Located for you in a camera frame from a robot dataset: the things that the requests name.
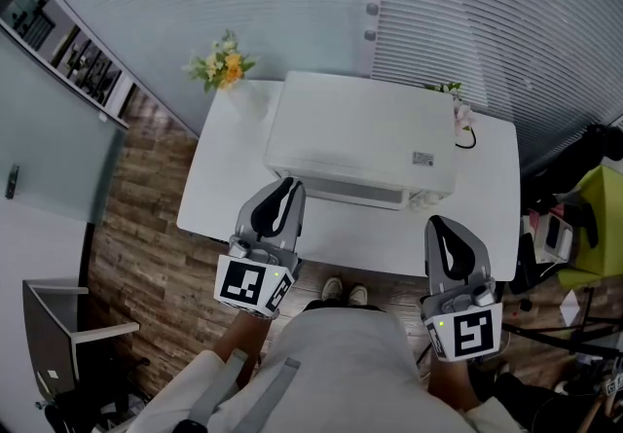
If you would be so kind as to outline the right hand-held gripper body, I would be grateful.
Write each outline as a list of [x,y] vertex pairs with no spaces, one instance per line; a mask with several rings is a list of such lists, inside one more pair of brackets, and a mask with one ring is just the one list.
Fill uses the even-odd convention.
[[502,303],[496,300],[491,277],[427,296],[422,317],[439,361],[463,361],[499,350]]

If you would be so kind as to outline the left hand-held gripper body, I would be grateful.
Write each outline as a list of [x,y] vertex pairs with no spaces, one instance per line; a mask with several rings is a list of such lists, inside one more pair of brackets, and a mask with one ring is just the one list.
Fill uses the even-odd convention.
[[301,266],[295,252],[233,235],[228,253],[218,259],[214,299],[260,318],[275,319]]

